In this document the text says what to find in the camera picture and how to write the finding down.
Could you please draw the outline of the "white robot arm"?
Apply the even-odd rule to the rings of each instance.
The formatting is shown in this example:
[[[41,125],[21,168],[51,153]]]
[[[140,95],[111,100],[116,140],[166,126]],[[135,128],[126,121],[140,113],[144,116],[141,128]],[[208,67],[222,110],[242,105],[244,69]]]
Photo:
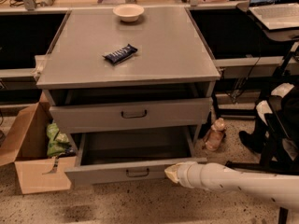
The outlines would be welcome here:
[[[164,170],[174,183],[189,189],[243,191],[280,207],[299,211],[299,176],[236,171],[217,163],[186,161]]]

